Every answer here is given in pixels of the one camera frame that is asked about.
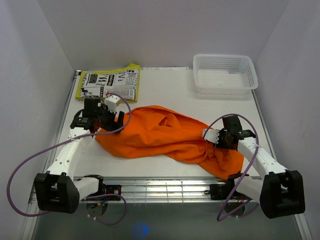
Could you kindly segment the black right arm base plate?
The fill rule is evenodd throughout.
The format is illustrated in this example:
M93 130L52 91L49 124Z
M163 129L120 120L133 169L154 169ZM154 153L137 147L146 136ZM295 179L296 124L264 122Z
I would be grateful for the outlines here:
M211 200L226 200L233 187L226 184L210 184L209 195Z

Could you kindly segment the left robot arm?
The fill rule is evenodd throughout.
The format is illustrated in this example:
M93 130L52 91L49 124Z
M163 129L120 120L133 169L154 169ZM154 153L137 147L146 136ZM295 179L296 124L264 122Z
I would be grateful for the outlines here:
M33 181L38 207L42 211L73 214L81 200L106 195L103 178L89 174L75 180L75 170L88 144L99 129L120 133L124 129L123 111L117 111L121 98L109 94L104 99L86 98L84 106L73 117L67 143L48 167Z

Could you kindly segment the orange trousers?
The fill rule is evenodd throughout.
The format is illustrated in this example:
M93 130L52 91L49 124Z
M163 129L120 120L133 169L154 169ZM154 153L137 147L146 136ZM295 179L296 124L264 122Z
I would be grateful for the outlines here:
M101 129L96 141L111 155L133 159L165 155L185 164L197 164L208 173L227 179L242 170L244 156L216 148L202 137L205 123L163 106L137 107L126 113L120 133Z

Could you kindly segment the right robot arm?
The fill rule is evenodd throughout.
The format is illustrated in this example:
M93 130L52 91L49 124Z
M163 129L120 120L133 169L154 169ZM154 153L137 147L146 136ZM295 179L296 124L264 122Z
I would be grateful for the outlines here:
M235 150L242 154L249 164L244 171L227 177L220 190L226 194L223 207L230 199L240 195L260 205L269 219L302 214L305 212L303 177L297 170L288 170L260 147L258 133L254 128L243 129L239 114L220 117L223 128L205 128L202 137L218 149Z

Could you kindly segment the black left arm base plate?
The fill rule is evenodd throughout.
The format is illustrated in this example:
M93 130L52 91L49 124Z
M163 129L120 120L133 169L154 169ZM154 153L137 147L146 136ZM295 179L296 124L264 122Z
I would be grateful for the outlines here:
M89 195L84 200L90 201L120 201L121 198L116 195L122 194L122 185L120 184L104 184L102 190Z

